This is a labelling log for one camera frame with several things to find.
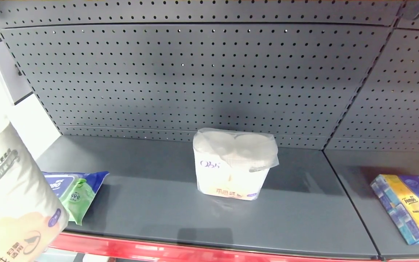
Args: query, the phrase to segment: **plastic packaging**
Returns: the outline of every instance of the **plastic packaging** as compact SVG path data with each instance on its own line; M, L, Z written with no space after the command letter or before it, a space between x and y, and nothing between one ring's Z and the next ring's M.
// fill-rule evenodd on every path
M91 174L43 172L43 174L69 212L69 221L81 226L83 217L109 172Z
M0 261L33 261L67 223L67 211L0 115Z
M198 189L209 195L258 198L278 146L271 134L203 128L193 137Z

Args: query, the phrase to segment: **store shelf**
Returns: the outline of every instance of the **store shelf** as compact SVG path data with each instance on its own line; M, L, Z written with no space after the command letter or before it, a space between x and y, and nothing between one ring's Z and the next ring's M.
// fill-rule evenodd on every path
M381 255L386 259L419 258L419 245L406 244L369 187L378 174L419 174L419 152L326 150L326 156Z
M255 201L198 192L188 142L61 136L37 162L43 171L111 173L83 226L70 223L66 232L307 257L376 256L323 153L279 148L278 156L280 166Z

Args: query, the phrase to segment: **toilet paper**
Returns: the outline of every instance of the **toilet paper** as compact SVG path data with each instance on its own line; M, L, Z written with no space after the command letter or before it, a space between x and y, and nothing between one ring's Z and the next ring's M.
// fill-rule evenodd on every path
M274 136L211 128L193 138L198 189L204 194L253 200L277 166Z
M68 213L9 121L0 121L0 261L33 261Z

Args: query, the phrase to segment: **toilet paper roll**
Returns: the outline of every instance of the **toilet paper roll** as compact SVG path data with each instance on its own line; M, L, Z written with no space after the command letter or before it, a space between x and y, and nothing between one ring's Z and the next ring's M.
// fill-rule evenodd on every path
M221 131L199 132L193 138L195 171L201 191L226 183L231 177L231 167L221 156L235 151L234 136Z
M235 148L237 158L233 159L234 168L258 171L270 168L273 159L277 160L276 142L261 134L249 133L237 136Z
M201 153L225 156L235 150L234 145L234 136L221 131L199 132L193 138L193 148Z

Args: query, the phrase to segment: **wet wipes package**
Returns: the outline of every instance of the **wet wipes package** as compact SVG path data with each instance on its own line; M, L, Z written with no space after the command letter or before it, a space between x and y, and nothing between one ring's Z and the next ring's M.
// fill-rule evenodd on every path
M43 172L51 189L69 213L69 221L82 225L82 219L93 202L108 171L98 173Z

